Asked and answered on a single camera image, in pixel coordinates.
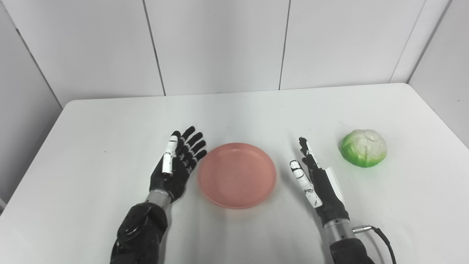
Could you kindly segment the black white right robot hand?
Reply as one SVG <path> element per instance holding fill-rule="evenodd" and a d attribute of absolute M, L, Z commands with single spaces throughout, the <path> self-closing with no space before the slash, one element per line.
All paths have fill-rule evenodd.
<path fill-rule="evenodd" d="M 319 165 L 304 137 L 299 138 L 299 144 L 306 169 L 303 169 L 298 160 L 290 162 L 290 169 L 322 224 L 337 219 L 350 220 L 331 167 L 324 169 Z"/>

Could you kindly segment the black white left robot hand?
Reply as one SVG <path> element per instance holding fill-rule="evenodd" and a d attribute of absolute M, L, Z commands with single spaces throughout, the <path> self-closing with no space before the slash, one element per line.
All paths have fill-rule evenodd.
<path fill-rule="evenodd" d="M 206 156 L 206 141 L 194 126 L 183 133 L 174 131 L 150 177 L 149 191 L 164 191 L 171 202 L 183 195 L 190 174 Z"/>

